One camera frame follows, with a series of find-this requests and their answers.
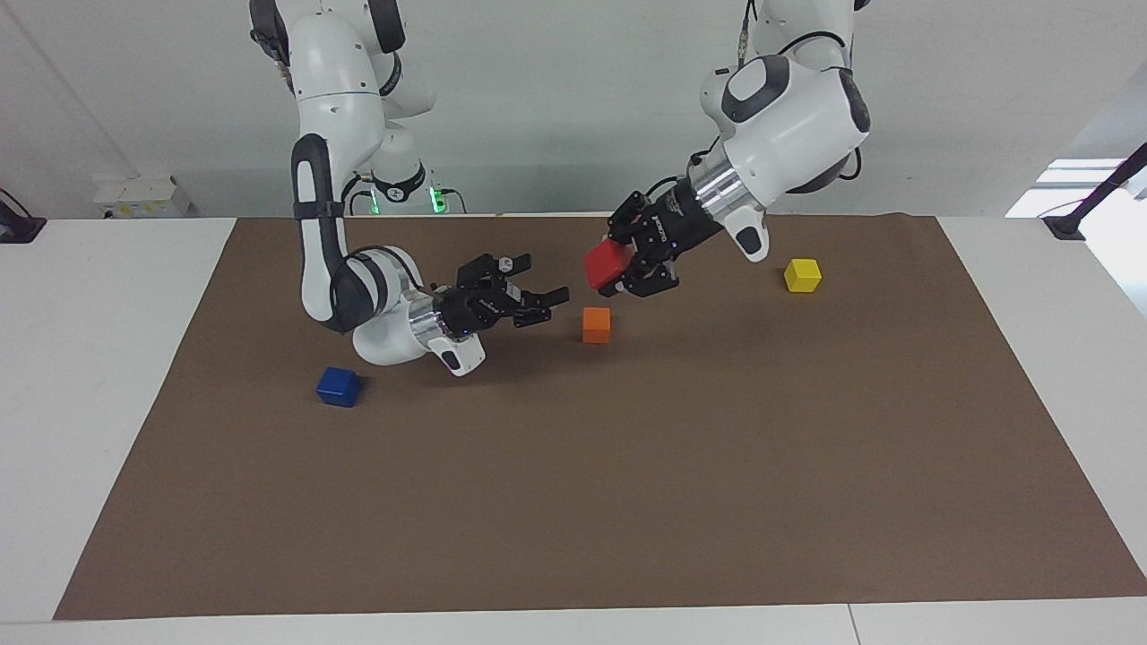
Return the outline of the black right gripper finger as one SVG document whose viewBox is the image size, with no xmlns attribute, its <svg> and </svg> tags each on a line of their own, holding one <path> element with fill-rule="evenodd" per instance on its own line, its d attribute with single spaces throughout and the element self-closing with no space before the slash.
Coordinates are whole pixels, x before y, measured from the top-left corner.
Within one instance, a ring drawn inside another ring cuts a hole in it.
<svg viewBox="0 0 1147 645">
<path fill-rule="evenodd" d="M 475 261 L 466 262 L 457 270 L 458 286 L 483 286 L 497 280 L 505 280 L 532 266 L 531 254 L 496 257 L 492 254 L 481 254 Z"/>
<path fill-rule="evenodd" d="M 541 322 L 549 322 L 554 306 L 565 305 L 570 301 L 569 287 L 561 287 L 546 293 L 521 292 L 518 306 L 513 310 L 513 326 L 525 328 Z"/>
</svg>

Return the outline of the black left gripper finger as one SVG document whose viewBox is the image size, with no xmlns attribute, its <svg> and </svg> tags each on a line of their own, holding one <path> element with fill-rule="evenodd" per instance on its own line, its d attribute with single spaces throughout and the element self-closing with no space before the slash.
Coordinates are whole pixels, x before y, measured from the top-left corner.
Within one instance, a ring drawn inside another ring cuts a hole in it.
<svg viewBox="0 0 1147 645">
<path fill-rule="evenodd" d="M 631 244 L 635 233 L 643 228 L 642 210 L 647 205 L 648 199 L 643 192 L 631 192 L 608 218 L 607 238 L 618 244 Z"/>
<path fill-rule="evenodd" d="M 673 261 L 621 262 L 621 258 L 599 261 L 599 294 L 602 297 L 618 297 L 622 294 L 632 297 L 651 297 L 680 285 L 677 266 Z"/>
</svg>

